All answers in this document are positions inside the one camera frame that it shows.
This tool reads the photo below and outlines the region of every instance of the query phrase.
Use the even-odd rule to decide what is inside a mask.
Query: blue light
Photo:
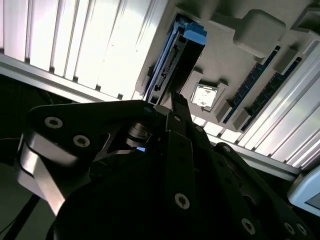
[[[141,152],[145,152],[146,151],[146,149],[144,148],[144,147],[137,147],[136,149],[138,149],[139,151],[141,151]]]

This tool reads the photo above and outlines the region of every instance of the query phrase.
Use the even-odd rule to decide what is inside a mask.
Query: white panel
[[[87,23],[75,75],[78,83],[89,88],[95,89],[98,83],[118,4],[119,0],[96,0],[92,17]]]
[[[266,156],[273,154],[273,151],[280,147],[297,127],[318,108],[320,101],[319,90],[320,80],[303,95],[255,151]]]
[[[205,132],[212,136],[217,136],[222,131],[222,129],[224,129],[222,126],[214,124],[212,122],[207,122],[207,124],[204,126]]]
[[[58,0],[32,0],[30,64],[49,70],[54,42]]]
[[[320,45],[302,63],[301,67],[290,78],[287,84],[276,95],[269,106],[263,111],[261,116],[245,133],[239,145],[247,149],[253,149],[256,144],[263,140],[264,135],[272,130],[272,126],[278,119],[290,109],[305,87],[319,73],[320,69]]]
[[[62,77],[65,75],[66,70],[76,3],[74,0],[60,0],[59,2],[61,7],[59,9],[59,20],[53,51],[53,67],[54,73]]]
[[[200,117],[196,117],[193,122],[199,126],[203,126],[206,122],[206,120],[200,118]]]
[[[127,1],[105,53],[98,81],[101,92],[131,99],[166,5],[167,0]]]
[[[310,160],[312,160],[314,157],[316,157],[319,153],[319,148],[318,146],[320,145],[320,139],[309,149],[307,149],[304,154],[297,160],[295,161],[292,166],[293,167],[300,167],[302,162],[308,163]]]
[[[294,153],[293,156],[289,159],[287,164],[293,165],[293,164],[303,164],[305,162],[305,158],[307,157],[307,153],[311,150],[315,149],[315,146],[317,146],[317,142],[320,140],[320,131],[318,131],[314,136],[310,137],[308,141],[304,143],[302,148],[300,148],[297,152]]]
[[[28,0],[5,0],[3,6],[4,54],[24,61]]]
[[[320,128],[320,107],[295,131],[290,138],[272,155],[273,159],[283,162],[294,156],[298,150],[313,137]]]
[[[241,136],[241,134],[242,134],[241,132],[235,132],[235,131],[226,129],[222,134],[221,138],[234,144],[238,140],[238,138]]]
[[[316,142],[316,144],[314,146],[312,146],[312,150],[315,150],[315,152],[313,152],[310,156],[307,156],[303,163],[302,161],[299,162],[298,164],[295,164],[296,165],[296,168],[302,168],[304,169],[304,167],[307,167],[308,164],[310,164],[313,160],[315,160],[316,158],[319,157],[320,155],[320,148],[319,148],[319,145],[320,145],[320,140],[318,142]]]
[[[4,47],[4,0],[0,0],[0,49]]]
[[[64,72],[66,79],[72,80],[75,75],[76,66],[78,62],[79,51],[82,43],[82,36],[84,33],[86,18],[90,18],[90,9],[93,10],[93,3],[89,5],[89,0],[79,1],[76,16],[74,19],[73,33],[71,37],[69,55],[67,57],[67,65]]]
[[[134,91],[134,94],[132,96],[132,100],[142,100],[143,96],[140,95],[138,91]]]

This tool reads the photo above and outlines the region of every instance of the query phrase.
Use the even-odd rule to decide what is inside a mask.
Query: bolt
[[[197,129],[199,132],[203,131],[202,127],[200,127],[200,126],[196,126],[195,129]]]
[[[77,135],[73,138],[73,143],[80,148],[86,148],[90,145],[90,140],[83,135]]]
[[[290,223],[285,222],[284,223],[285,228],[288,230],[289,233],[291,233],[292,235],[296,234],[296,231],[294,230],[294,228],[290,225]]]
[[[249,221],[246,218],[242,218],[241,219],[241,223],[243,228],[251,235],[255,235],[256,234],[256,229],[255,226],[252,224],[251,221]]]
[[[48,128],[51,128],[51,129],[59,129],[63,126],[63,122],[59,118],[54,116],[48,116],[44,120],[44,123]]]
[[[300,232],[301,232],[303,235],[305,235],[305,236],[308,235],[307,230],[306,230],[300,223],[297,223],[296,226],[298,227],[298,229],[300,230]]]
[[[227,146],[223,146],[223,149],[224,149],[227,153],[230,153],[230,152],[231,152],[230,148],[227,147]]]
[[[190,208],[189,199],[182,193],[177,193],[174,196],[174,200],[175,200],[175,203],[183,210],[187,210],[188,208]]]

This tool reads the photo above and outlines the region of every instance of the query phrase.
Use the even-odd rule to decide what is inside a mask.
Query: black cable
[[[37,206],[39,202],[39,197],[35,194],[32,194],[29,201],[24,205],[22,210],[16,216],[15,220],[12,223],[12,227],[4,236],[3,240],[14,240],[20,233],[21,229],[25,225],[26,221],[28,220],[29,216]]]

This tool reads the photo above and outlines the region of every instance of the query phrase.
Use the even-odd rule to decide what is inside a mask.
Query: cable
[[[20,233],[21,229],[25,225],[32,211],[37,206],[39,202],[39,197],[35,194],[32,194],[29,201],[24,205],[19,214],[15,217],[12,223],[12,227],[10,227],[9,231],[4,236],[3,240],[14,240]]]
[[[5,138],[0,138],[0,141],[2,140],[20,140],[21,137],[5,137]]]

